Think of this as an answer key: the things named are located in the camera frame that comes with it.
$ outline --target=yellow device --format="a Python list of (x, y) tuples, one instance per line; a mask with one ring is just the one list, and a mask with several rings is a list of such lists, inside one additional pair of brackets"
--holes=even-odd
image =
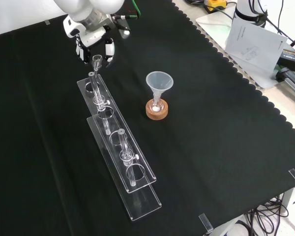
[(226, 0), (205, 0), (205, 5), (209, 6), (204, 7), (206, 11), (210, 14), (217, 11), (214, 8), (211, 8), (210, 6), (216, 7), (220, 10), (224, 10), (226, 8), (227, 2)]

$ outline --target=black tablecloth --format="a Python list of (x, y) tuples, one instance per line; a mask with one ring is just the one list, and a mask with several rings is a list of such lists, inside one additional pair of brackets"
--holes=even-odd
[[(63, 17), (0, 35), (0, 235), (201, 235), (295, 186), (295, 130), (167, 0), (142, 17), (102, 70), (153, 169), (161, 209), (130, 222), (76, 85)], [(103, 45), (93, 49), (103, 53)], [(169, 115), (146, 117), (151, 71), (172, 75)]]

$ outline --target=acrylic test tube rack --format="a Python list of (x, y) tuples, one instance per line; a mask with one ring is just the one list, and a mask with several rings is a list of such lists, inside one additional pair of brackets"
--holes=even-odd
[(156, 177), (99, 74), (78, 82), (92, 117), (88, 124), (132, 221), (162, 207)]

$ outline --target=cork base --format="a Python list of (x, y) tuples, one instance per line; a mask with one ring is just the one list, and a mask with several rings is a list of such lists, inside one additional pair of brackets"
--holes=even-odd
[(151, 99), (150, 101), (148, 101), (147, 104), (146, 104), (147, 117), (149, 117), (152, 120), (161, 120), (161, 119), (164, 119), (167, 116), (167, 114), (168, 114), (168, 104), (167, 104), (167, 102), (165, 102), (163, 99), (161, 99), (161, 101), (164, 104), (164, 109), (162, 111), (160, 111), (160, 112), (154, 112), (149, 107), (149, 105), (150, 105), (150, 103), (151, 103), (152, 100), (153, 99)]

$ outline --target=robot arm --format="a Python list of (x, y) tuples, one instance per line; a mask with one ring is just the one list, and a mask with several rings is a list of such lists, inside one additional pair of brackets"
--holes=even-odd
[[(54, 0), (59, 8), (68, 14), (63, 21), (68, 37), (77, 37), (76, 53), (84, 63), (90, 60), (90, 50), (94, 44), (104, 40), (105, 34), (116, 27), (110, 14), (116, 13), (124, 0)], [(130, 31), (122, 30), (128, 36)], [(111, 62), (115, 53), (114, 41), (105, 39), (107, 62)]]
[(70, 18), (79, 22), (86, 19), (93, 9), (98, 9), (104, 14), (114, 14), (123, 5), (124, 0), (54, 0), (59, 8), (67, 13)]

